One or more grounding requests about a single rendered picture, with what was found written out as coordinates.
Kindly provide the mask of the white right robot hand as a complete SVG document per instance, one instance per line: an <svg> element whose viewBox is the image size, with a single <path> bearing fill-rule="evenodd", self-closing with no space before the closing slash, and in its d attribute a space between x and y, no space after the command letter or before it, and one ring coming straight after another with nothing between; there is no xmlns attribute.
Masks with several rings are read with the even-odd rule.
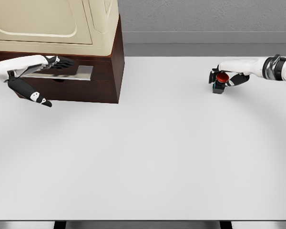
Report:
<svg viewBox="0 0 286 229"><path fill-rule="evenodd" d="M250 72L248 66L245 64L245 61L241 60L231 60L231 61L224 61L218 64L216 68L213 68L209 75L209 83L214 83L217 80L215 79L219 73L223 72L234 72L232 78L230 78L225 83L219 83L223 87L232 87L243 84L250 79Z"/></svg>

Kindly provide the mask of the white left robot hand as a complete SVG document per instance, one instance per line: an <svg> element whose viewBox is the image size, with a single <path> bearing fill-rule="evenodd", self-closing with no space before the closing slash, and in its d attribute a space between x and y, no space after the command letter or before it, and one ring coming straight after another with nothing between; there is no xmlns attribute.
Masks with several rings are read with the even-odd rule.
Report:
<svg viewBox="0 0 286 229"><path fill-rule="evenodd" d="M22 79L23 76L50 68L61 70L71 67L75 61L61 56L31 55L0 62L2 82L25 99L52 107L34 87Z"/></svg>

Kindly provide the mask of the red button black switch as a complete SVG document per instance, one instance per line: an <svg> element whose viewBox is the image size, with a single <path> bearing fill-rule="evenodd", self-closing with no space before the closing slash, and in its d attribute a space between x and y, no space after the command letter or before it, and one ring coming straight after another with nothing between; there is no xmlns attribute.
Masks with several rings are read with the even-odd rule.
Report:
<svg viewBox="0 0 286 229"><path fill-rule="evenodd" d="M229 81L229 76L225 72L218 73L213 84L213 93L222 94L225 90L225 83Z"/></svg>

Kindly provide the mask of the brown drawer with silver handle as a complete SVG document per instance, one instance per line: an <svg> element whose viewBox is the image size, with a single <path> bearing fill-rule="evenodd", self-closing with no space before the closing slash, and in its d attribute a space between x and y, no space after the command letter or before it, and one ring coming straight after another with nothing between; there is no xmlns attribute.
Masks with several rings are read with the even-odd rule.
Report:
<svg viewBox="0 0 286 229"><path fill-rule="evenodd" d="M93 67L90 80L23 78L47 100L116 103L117 95L108 66Z"/></svg>

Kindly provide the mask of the brown cabinet with cream top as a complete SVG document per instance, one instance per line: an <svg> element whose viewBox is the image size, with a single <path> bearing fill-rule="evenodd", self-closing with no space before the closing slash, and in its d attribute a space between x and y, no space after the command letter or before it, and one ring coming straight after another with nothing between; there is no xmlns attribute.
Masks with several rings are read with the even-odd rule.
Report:
<svg viewBox="0 0 286 229"><path fill-rule="evenodd" d="M0 0L0 61L36 54L75 64L23 78L90 80L93 67L106 65L118 103L124 71L118 1Z"/></svg>

